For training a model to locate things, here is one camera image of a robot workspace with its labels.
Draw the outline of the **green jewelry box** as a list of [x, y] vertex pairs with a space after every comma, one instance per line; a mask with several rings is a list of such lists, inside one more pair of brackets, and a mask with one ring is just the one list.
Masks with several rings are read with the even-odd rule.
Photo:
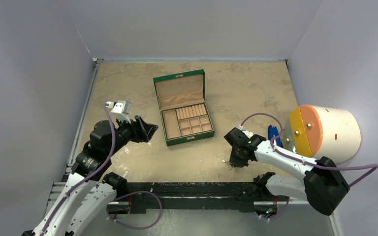
[[[203, 69], [154, 77], [153, 83], [155, 87], [162, 125], [163, 119], [161, 112], [164, 110], [184, 107], [198, 103], [206, 104], [205, 71]], [[177, 139], [168, 140], [166, 139], [164, 131], [165, 142], [168, 147], [211, 138], [214, 135], [215, 130], [213, 130], [212, 132], [201, 133], [194, 136], [185, 136]]]

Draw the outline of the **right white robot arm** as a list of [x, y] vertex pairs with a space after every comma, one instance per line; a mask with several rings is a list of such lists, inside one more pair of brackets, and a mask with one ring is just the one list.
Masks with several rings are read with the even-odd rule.
[[230, 130], [224, 139], [231, 145], [229, 164], [232, 167], [246, 167], [249, 161], [257, 161], [291, 175], [284, 177], [273, 172], [259, 175], [254, 181], [257, 195], [263, 200], [273, 196], [296, 198], [329, 216], [349, 192], [349, 184], [327, 157], [300, 156], [273, 147], [266, 138], [238, 128]]

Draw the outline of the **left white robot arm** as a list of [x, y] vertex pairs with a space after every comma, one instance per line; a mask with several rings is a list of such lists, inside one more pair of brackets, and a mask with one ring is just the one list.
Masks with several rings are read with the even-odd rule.
[[109, 118], [99, 121], [76, 157], [63, 190], [50, 211], [25, 236], [79, 236], [98, 212], [110, 201], [130, 196], [127, 180], [105, 171], [111, 157], [128, 142], [147, 143], [158, 126], [146, 123], [140, 116], [129, 121]]

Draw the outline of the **green jewelry tray insert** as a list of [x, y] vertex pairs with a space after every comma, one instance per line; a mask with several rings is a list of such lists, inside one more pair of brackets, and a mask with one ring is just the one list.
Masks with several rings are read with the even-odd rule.
[[161, 112], [166, 139], [194, 136], [214, 130], [205, 103], [164, 110]]

